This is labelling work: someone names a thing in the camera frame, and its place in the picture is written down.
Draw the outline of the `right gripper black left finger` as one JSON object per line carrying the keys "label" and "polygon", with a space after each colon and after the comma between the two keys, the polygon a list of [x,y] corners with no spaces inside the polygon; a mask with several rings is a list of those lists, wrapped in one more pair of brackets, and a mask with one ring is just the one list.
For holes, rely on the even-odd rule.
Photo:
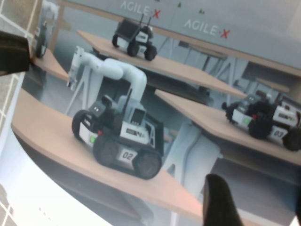
{"label": "right gripper black left finger", "polygon": [[227,182],[216,174],[208,174],[205,178],[203,225],[242,225],[242,220],[238,214]]}

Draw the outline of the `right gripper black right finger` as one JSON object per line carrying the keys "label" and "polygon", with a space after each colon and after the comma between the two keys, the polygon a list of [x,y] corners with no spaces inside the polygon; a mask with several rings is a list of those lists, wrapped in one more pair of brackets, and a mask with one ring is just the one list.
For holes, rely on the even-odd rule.
{"label": "right gripper black right finger", "polygon": [[301,225],[301,203],[300,202],[296,204],[295,215],[297,217],[298,224]]}

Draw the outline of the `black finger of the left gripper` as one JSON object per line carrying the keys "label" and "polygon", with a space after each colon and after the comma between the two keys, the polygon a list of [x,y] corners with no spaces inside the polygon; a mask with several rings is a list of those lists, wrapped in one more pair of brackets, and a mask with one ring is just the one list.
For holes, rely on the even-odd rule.
{"label": "black finger of the left gripper", "polygon": [[29,42],[25,37],[0,32],[0,75],[21,73],[30,67]]}

